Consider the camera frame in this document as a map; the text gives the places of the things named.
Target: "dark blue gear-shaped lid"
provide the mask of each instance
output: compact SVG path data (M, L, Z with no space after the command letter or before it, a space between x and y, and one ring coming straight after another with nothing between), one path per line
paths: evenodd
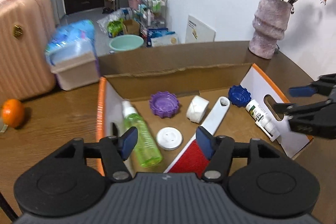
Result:
M241 85L234 85L229 89L229 100L238 107L246 107L251 101L251 93Z

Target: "pink suitcase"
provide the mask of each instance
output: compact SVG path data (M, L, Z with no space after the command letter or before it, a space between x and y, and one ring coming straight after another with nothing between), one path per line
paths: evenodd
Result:
M50 0L0 0L0 104L54 88L44 57L54 31Z

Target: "white disc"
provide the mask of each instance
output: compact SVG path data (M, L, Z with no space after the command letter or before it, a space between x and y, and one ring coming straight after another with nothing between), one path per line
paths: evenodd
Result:
M156 135L157 144L164 150L175 150L182 143L182 134L174 127L165 127Z

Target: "white tube bottle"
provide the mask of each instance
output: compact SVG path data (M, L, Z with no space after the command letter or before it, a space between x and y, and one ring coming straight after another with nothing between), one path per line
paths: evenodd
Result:
M247 112L255 119L255 124L274 142L279 136L280 132L272 123L271 117L258 104L256 100L251 100L246 106Z

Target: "gray floor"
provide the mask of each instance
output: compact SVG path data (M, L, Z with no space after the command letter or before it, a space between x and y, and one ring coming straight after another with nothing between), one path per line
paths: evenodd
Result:
M93 22L95 28L95 48L98 56L110 54L109 42L111 38L100 30L97 20L106 17L102 14L102 8L82 11L71 15L65 15L61 20L61 25L67 25L79 20L89 19Z

